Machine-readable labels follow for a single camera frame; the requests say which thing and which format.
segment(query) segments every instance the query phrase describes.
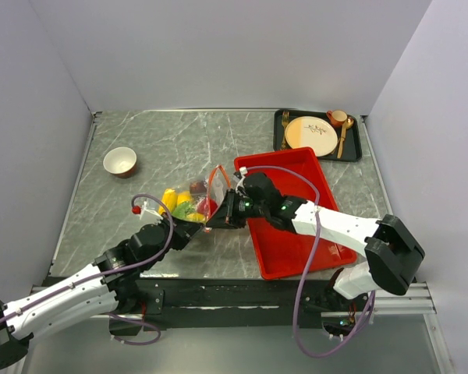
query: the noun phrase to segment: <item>red tray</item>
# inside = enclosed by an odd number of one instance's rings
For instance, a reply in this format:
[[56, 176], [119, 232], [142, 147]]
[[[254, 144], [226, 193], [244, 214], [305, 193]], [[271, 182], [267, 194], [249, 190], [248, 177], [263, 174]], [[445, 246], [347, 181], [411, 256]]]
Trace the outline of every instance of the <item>red tray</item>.
[[[320, 206], [338, 210], [321, 166], [309, 147], [237, 157], [234, 165], [236, 170], [243, 166], [249, 168], [261, 165], [281, 166], [293, 170], [314, 183], [321, 193]], [[314, 191], [290, 173], [271, 169], [257, 171], [263, 171], [283, 195], [315, 200]], [[290, 277], [303, 272], [314, 242], [313, 236], [276, 230], [264, 218], [249, 219], [248, 225], [264, 279]], [[321, 239], [310, 271], [346, 265], [353, 263], [356, 258], [356, 253], [351, 249]]]

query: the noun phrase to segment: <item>yellow fruit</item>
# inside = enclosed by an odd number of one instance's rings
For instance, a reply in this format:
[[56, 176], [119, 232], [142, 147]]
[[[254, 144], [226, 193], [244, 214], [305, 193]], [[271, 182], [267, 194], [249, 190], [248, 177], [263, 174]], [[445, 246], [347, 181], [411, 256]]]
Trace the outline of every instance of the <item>yellow fruit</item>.
[[193, 202], [193, 197], [190, 195], [190, 192], [189, 191], [184, 191], [184, 192], [181, 192], [178, 196], [177, 196], [177, 206], [182, 204], [184, 201], [188, 201], [190, 203]]
[[[174, 189], [166, 189], [163, 193], [161, 201], [166, 205], [166, 207], [172, 212], [177, 207], [177, 192]], [[159, 206], [158, 213], [162, 215], [165, 212], [163, 206]]]
[[192, 222], [206, 222], [206, 217], [201, 213], [187, 214], [186, 219]]

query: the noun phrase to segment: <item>gold fork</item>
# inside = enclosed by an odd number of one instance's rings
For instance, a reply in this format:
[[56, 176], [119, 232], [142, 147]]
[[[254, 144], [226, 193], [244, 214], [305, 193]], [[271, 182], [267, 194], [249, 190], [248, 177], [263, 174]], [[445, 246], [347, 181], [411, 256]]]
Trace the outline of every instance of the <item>gold fork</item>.
[[283, 111], [282, 112], [282, 143], [281, 143], [281, 150], [287, 150], [288, 149], [288, 143], [286, 142], [286, 136], [285, 136], [285, 131], [286, 127], [288, 127], [289, 124], [289, 112], [288, 111]]

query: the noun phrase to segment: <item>bowl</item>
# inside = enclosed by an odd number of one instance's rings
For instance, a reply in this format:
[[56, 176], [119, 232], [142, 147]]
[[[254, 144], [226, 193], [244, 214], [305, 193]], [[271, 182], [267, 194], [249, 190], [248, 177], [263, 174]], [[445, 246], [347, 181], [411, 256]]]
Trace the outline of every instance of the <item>bowl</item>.
[[118, 178], [128, 178], [137, 169], [137, 155], [126, 146], [110, 150], [102, 161], [104, 169]]

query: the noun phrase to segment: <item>small cup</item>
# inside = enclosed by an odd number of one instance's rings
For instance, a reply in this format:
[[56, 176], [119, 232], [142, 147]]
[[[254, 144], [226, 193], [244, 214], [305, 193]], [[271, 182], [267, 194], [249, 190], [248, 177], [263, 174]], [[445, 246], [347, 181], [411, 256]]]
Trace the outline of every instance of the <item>small cup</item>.
[[348, 117], [344, 111], [327, 111], [326, 115], [334, 127], [341, 127]]
[[131, 148], [121, 146], [110, 150], [102, 161], [104, 169], [118, 178], [128, 178], [137, 169], [137, 155]]

